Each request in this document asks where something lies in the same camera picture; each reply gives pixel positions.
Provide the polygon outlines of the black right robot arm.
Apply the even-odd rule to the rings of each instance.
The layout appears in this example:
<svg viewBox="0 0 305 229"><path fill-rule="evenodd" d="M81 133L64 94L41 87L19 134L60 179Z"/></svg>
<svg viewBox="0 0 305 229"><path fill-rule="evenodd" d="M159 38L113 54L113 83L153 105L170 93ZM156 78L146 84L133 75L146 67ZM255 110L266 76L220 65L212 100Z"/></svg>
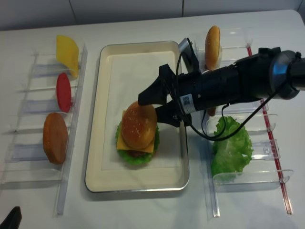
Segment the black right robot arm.
<svg viewBox="0 0 305 229"><path fill-rule="evenodd" d="M189 125L193 112L270 96L290 100L305 88L305 61L297 52L261 48L258 54L204 73L194 53L182 57L186 74L176 75L162 65L157 79L138 96L139 105L157 105L159 123Z"/></svg>

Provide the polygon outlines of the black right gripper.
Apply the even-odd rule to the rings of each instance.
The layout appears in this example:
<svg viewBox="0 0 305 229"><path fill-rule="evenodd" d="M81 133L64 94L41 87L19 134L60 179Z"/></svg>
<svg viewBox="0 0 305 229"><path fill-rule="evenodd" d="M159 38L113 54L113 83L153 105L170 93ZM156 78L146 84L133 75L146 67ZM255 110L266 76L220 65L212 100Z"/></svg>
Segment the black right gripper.
<svg viewBox="0 0 305 229"><path fill-rule="evenodd" d="M138 95L141 106L162 105L155 108L157 122L174 127L180 127L181 122L190 126L190 113L195 111L240 101L241 80L234 65L178 77L168 65L163 65L159 68L158 78Z"/></svg>

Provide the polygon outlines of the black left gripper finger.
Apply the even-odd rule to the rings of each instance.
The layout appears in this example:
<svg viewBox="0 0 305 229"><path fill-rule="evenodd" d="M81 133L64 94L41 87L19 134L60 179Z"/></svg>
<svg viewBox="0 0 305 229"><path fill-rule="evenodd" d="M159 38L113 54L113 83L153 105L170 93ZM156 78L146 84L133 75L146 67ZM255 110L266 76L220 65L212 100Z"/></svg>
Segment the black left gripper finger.
<svg viewBox="0 0 305 229"><path fill-rule="evenodd" d="M22 214L20 206L15 206L0 224L0 229L18 229L21 220Z"/></svg>

